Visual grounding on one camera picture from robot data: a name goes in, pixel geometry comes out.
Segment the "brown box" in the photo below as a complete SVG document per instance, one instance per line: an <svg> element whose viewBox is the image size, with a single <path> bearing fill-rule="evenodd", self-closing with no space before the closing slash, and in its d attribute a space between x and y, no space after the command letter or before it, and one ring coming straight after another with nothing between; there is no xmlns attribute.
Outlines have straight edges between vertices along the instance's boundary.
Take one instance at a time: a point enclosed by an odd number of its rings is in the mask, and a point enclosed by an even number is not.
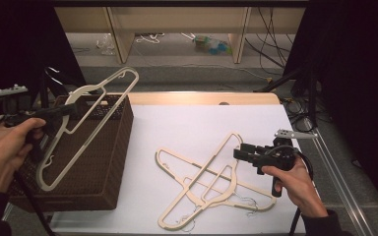
<svg viewBox="0 0 378 236"><path fill-rule="evenodd" d="M66 166L89 134L104 117L109 107L120 95L106 95L81 127L73 134L64 134L53 152L53 163L44 169L45 183L51 184ZM71 130L99 98L98 95L83 95L76 102L79 115L71 116ZM64 104L67 96L60 96L56 104ZM128 143L133 123L133 112L126 97L105 123L88 148L79 157L70 171L52 191L42 191L35 182L36 164L30 157L20 169L42 211L102 210L114 209L118 201L119 187L124 169ZM10 190L10 203L33 212L32 206L19 184L14 181Z"/></svg>

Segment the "finger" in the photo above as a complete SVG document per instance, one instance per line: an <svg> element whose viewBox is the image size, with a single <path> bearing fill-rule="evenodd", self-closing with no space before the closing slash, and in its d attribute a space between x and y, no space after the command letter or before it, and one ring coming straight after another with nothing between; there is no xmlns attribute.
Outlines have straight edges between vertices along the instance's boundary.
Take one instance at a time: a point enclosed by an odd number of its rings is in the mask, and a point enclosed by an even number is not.
<svg viewBox="0 0 378 236"><path fill-rule="evenodd" d="M262 171L265 174L272 175L280 179L284 177L284 172L275 166L263 166Z"/></svg>
<svg viewBox="0 0 378 236"><path fill-rule="evenodd" d="M41 137L44 135L44 132L40 128L32 129L32 137L35 140L41 139Z"/></svg>
<svg viewBox="0 0 378 236"><path fill-rule="evenodd" d="M275 190L277 191L277 192L280 192L281 190L282 190L282 188L284 187L284 183L283 182L281 182L281 181L276 181L276 183L275 183Z"/></svg>
<svg viewBox="0 0 378 236"><path fill-rule="evenodd" d="M25 144L17 153L18 156L26 157L27 154L32 150L32 144Z"/></svg>
<svg viewBox="0 0 378 236"><path fill-rule="evenodd" d="M45 121L43 119L39 118L30 118L20 125L16 126L17 132L20 132L20 134L26 136L27 133L34 129L34 128L40 128L45 125Z"/></svg>

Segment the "white tabletop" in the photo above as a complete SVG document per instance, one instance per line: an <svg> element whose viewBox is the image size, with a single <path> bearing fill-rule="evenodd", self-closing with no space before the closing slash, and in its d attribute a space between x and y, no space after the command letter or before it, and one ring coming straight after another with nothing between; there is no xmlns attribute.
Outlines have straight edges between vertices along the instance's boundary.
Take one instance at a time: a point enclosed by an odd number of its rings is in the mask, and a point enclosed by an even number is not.
<svg viewBox="0 0 378 236"><path fill-rule="evenodd" d="M59 233L92 234L188 234L168 231L158 226L158 218L182 191L182 187L158 167L155 153L169 148L205 163L228 135L239 134L244 143L272 146L278 129L291 130L281 105L132 105L134 123L128 146L118 206L115 210L56 212L51 227ZM231 163L232 145L222 151L220 161ZM182 164L180 171L190 165ZM239 161L237 180L271 191L272 177L256 174L250 163ZM249 195L236 189L243 198L265 205L267 198ZM195 206L188 201L186 209L175 219L190 213ZM249 210L231 206L207 208L184 229L191 234L257 234L287 233L296 206L283 191L275 206L248 215ZM304 232L298 222L296 232Z"/></svg>

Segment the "white plastic hanger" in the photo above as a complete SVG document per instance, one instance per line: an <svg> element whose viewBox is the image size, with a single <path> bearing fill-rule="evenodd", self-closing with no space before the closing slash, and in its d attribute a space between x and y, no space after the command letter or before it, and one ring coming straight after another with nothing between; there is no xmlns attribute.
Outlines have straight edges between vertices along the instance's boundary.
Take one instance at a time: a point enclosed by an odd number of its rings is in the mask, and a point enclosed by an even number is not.
<svg viewBox="0 0 378 236"><path fill-rule="evenodd" d="M236 175L236 172L235 172L236 165L238 163L237 159L234 159L230 164L224 166L220 171L215 171L215 170L212 170L211 168L208 168L209 165L217 157L217 155L220 153L222 148L225 146L225 144L229 141L229 139L231 137L236 137L238 139L239 144L242 143L242 139L238 134L235 134L235 133L228 134L225 137L225 139L223 140L223 142L219 145L216 152L212 155L212 157L207 161L207 163L205 165L199 164L199 163L197 163L197 162L195 162L195 161L193 161L193 160L191 160L187 157L179 155L179 154L177 154L177 153L175 153L172 150L169 150L167 148L160 148L160 149L157 150L157 152L156 152L157 165L183 187L183 190L179 193L179 195L174 199L174 201L168 206L168 208L158 218L157 223L161 228L164 228L164 229L167 229L167 230L182 229L189 222L191 222L198 214L200 214L203 210L207 209L208 207L217 207L217 206L221 206L221 205L226 205L226 206L231 206L231 207L240 207L240 208L250 209L250 210L254 210L254 211L265 211L265 210L272 208L275 205L276 198L273 197L270 192L265 191L265 190L260 190L260 189L253 187L253 186L251 186L247 183L243 183L243 182L237 180L237 175ZM166 163L161 161L160 154L163 153L163 152L165 152L165 153L167 153L167 154L169 154L173 157L179 158L180 160L183 160L187 163L190 163L190 164L200 168L200 170L197 172L197 174L194 177L180 177L179 175L175 174L172 170L170 170ZM231 169L231 175L230 176L223 174L223 172L226 168ZM214 180L209 185L199 181L199 178L201 177L201 175L205 171L216 176L214 178ZM222 178L222 179L230 182L229 186L227 187L227 189L225 191L220 191L220 190L214 189L214 185L219 178ZM191 192L191 188L194 186L194 184L201 184L201 185L207 187L207 189L203 192L201 198L199 198L198 196L195 196ZM241 203L236 203L236 202L230 201L229 198L231 196L235 195L235 189L236 189L237 185L240 185L244 188L247 188L249 190L252 190L256 193L259 193L261 195L268 197L270 199L269 204L267 206L251 206L251 205L246 205L246 204L241 204ZM206 195L211 190L219 193L219 195L208 200L206 198ZM171 213L171 211L182 201L182 199L185 196L193 204L195 204L195 206L196 206L195 211L190 215L186 215L184 220L183 219L179 220L176 224L169 224L169 223L164 222L164 220Z"/></svg>
<svg viewBox="0 0 378 236"><path fill-rule="evenodd" d="M73 158L69 161L69 163L64 167L64 169L61 171L61 173L57 176L57 178L54 180L51 184L46 184L43 180L42 171L46 167L50 166L52 163L52 156L55 147L57 146L61 136L66 133L68 135L71 135L75 133L75 131L82 125L82 123L85 121L85 119L91 114L91 112L96 108L97 105L100 104L102 99L106 96L106 89L104 86L109 84L115 79L121 79L124 78L125 74L127 72L130 72L134 74L135 79L131 83L131 85L122 93L121 97L118 98L118 100L113 104L112 108L106 113L106 115L100 120L99 124L97 124L96 128L92 131L90 136L87 138L87 140L83 143L83 145L79 148L79 150L76 152L76 154L73 156ZM124 100L124 98L127 96L128 92L134 87L134 85L138 82L139 75L137 71L130 67L124 67L120 69L119 71L112 74L110 77L99 83L98 85L94 86L83 86L80 88L77 88L75 91L70 93L69 97L67 98L65 104L71 104L74 103L81 95L83 95L86 92L96 90L96 89L102 89L103 93L100 96L100 98L94 103L94 105L89 109L89 111L85 114L85 116L79 121L79 123L72 129L68 130L66 128L68 122L69 122L69 116L63 116L63 122L62 125L57 132L56 136L52 140L51 144L49 145L48 150L46 151L44 155L44 159L42 162L38 164L37 170L36 170L36 183L43 191L51 191L57 185L60 183L60 181L64 178L64 176L69 172L70 168L75 164L76 160L81 156L81 154L85 151L85 149L88 147L89 143L94 139L94 137L97 135L97 133L100 131L100 129L103 127L103 125L106 123L106 121L109 119L109 117L114 113L116 108L121 104L121 102Z"/></svg>

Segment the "hand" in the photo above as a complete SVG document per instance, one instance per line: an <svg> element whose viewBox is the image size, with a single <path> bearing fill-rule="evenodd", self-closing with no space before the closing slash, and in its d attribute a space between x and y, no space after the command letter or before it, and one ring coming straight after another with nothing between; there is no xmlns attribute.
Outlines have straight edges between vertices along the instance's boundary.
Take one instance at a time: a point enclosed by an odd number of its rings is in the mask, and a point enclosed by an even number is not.
<svg viewBox="0 0 378 236"><path fill-rule="evenodd" d="M299 156L296 157L294 166L289 171L280 170L275 166L263 166L262 171L281 179L274 188L279 192L282 187L285 187L290 200L300 208L303 215L308 217L328 216Z"/></svg>
<svg viewBox="0 0 378 236"><path fill-rule="evenodd" d="M44 125L45 121L38 118L28 119L11 128L0 124L0 192L7 192L14 172L21 167L32 149L31 144L25 144L27 133L32 132L35 139L40 139L43 133L39 128Z"/></svg>

